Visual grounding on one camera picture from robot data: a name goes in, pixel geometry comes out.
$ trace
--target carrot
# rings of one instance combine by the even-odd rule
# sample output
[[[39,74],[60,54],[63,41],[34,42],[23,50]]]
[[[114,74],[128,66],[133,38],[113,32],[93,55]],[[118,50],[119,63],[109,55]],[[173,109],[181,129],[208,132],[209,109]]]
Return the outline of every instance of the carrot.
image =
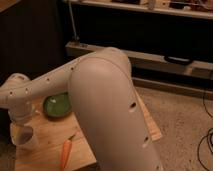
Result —
[[[68,140],[66,140],[63,143],[62,152],[61,152],[61,171],[64,171],[64,169],[67,165],[70,151],[72,149],[72,139],[74,136],[75,136],[75,134],[72,135]]]

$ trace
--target wooden surface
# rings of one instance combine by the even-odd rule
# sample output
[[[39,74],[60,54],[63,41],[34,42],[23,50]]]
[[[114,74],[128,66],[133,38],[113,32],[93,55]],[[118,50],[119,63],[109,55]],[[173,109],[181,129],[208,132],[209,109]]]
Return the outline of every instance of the wooden surface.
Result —
[[[0,0],[0,13],[10,8],[21,0]]]
[[[62,143],[76,131],[78,133],[73,139],[73,148],[66,170],[76,170],[95,163],[96,159],[81,132],[74,114],[70,114],[69,117],[61,121],[49,121],[41,112],[41,102],[41,100],[35,102],[39,112],[28,124],[35,130],[39,139],[39,147],[33,152],[17,148],[15,171],[59,171]],[[161,138],[162,134],[158,126],[140,98],[139,102],[152,139],[157,140]]]

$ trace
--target cable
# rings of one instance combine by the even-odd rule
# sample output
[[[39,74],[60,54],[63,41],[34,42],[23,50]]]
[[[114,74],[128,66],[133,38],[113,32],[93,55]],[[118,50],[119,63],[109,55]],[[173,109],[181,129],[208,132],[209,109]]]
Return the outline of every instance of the cable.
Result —
[[[212,75],[213,75],[213,70],[209,74],[209,80],[211,80]],[[209,115],[209,117],[211,117],[213,119],[213,115],[209,112],[208,108],[206,107],[205,97],[206,97],[206,87],[204,88],[204,91],[203,91],[203,106],[204,106],[206,113]]]
[[[199,142],[199,144],[198,144],[198,147],[197,147],[197,159],[198,159],[199,163],[201,164],[201,166],[202,166],[205,170],[210,171],[210,170],[203,164],[202,160],[200,159],[200,146],[201,146],[201,144],[202,144],[202,142],[203,142],[203,140],[204,140],[205,138],[207,138],[207,135],[205,135],[205,136],[200,140],[200,142]]]
[[[212,75],[213,75],[213,70],[209,74],[209,80],[211,80]],[[213,119],[213,115],[209,112],[209,110],[206,106],[205,97],[206,97],[206,87],[204,88],[204,91],[203,91],[203,106],[204,106],[206,113],[209,115],[209,117],[211,117]],[[210,150],[211,154],[213,155],[213,139],[212,138],[213,138],[213,128],[209,129],[207,132],[207,135],[205,135],[204,137],[201,138],[201,140],[198,144],[198,147],[197,147],[198,161],[201,164],[201,166],[207,171],[210,171],[210,170],[204,165],[204,163],[200,159],[200,146],[201,146],[202,142],[206,139],[209,150]]]

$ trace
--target green plate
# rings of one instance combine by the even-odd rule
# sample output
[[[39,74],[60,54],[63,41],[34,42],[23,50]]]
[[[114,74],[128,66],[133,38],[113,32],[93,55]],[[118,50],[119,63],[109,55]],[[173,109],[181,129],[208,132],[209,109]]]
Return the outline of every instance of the green plate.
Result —
[[[61,118],[71,112],[68,93],[49,96],[43,103],[44,113],[52,118]]]

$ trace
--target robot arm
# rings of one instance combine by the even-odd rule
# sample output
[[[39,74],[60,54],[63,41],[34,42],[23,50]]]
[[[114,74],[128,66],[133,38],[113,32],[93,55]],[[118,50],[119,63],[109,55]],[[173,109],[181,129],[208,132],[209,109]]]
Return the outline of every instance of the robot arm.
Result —
[[[123,52],[90,53],[32,81],[12,75],[0,88],[0,107],[25,123],[29,101],[64,91],[103,171],[162,170]]]

